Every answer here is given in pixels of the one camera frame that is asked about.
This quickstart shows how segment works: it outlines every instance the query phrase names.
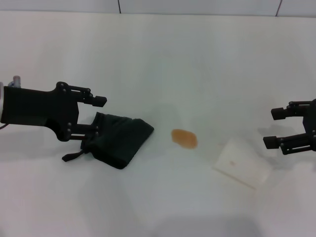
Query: white table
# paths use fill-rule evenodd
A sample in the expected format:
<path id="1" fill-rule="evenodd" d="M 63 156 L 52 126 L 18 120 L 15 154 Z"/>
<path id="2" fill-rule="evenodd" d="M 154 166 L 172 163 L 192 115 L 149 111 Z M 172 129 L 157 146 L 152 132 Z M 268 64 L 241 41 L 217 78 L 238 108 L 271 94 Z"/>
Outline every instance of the white table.
<path id="1" fill-rule="evenodd" d="M 124 170 L 47 128 L 0 131 L 0 236 L 315 236 L 312 152 L 280 156 L 266 135 L 303 132 L 270 109 L 316 97 L 316 19 L 0 12 L 0 75 L 22 87 L 90 87 L 104 108 L 155 132 Z M 171 141 L 182 128 L 195 150 Z M 260 193 L 212 169 L 231 137 L 277 165 Z"/>

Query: drawstring bag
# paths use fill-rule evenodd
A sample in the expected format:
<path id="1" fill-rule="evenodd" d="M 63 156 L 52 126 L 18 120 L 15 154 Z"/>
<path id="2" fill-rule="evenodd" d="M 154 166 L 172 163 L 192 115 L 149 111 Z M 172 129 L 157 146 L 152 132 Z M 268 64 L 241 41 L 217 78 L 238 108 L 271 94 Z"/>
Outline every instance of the drawstring bag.
<path id="1" fill-rule="evenodd" d="M 85 135 L 81 142 L 81 152 L 63 157 L 67 162 L 83 153 L 117 169 L 125 168 L 139 148 L 152 134 L 154 128 L 143 120 L 97 113 L 93 123 L 98 132 Z"/>

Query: cable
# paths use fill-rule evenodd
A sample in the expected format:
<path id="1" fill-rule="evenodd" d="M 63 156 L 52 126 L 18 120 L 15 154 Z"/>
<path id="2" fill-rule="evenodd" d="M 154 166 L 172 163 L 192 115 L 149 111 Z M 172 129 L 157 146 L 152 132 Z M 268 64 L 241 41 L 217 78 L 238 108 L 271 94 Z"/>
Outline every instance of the cable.
<path id="1" fill-rule="evenodd" d="M 8 125 L 9 125 L 9 124 L 5 124 L 5 125 L 1 126 L 1 127 L 0 127 L 0 130 L 3 129 L 3 128 L 5 128 L 5 127 L 7 127 Z"/>

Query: orange stain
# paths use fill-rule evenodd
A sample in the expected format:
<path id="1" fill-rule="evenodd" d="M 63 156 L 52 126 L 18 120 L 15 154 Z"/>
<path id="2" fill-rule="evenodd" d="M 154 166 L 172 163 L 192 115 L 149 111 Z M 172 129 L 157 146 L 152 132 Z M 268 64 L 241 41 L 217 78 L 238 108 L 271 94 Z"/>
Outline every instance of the orange stain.
<path id="1" fill-rule="evenodd" d="M 171 132 L 172 141 L 183 148 L 194 149 L 198 145 L 197 136 L 189 131 L 174 129 Z"/>

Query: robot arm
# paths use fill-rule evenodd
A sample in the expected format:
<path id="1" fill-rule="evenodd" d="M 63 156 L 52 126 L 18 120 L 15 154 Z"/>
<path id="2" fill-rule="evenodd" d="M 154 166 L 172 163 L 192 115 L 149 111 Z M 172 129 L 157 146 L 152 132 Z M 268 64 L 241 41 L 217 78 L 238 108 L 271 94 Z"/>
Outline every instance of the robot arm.
<path id="1" fill-rule="evenodd" d="M 313 101 L 292 101 L 286 109 L 272 109 L 271 114 L 274 120 L 285 119 L 286 117 L 303 117 L 303 126 L 306 133 L 280 137 L 264 137 L 267 149 L 278 149 L 281 147 L 284 155 L 316 151 L 316 99 Z"/>
<path id="2" fill-rule="evenodd" d="M 78 102 L 103 107 L 107 98 L 93 97 L 89 88 L 65 82 L 58 82 L 49 92 L 3 86 L 0 82 L 1 123 L 48 127 L 60 141 L 84 140 L 85 135 L 98 132 L 98 127 L 77 124 Z"/>

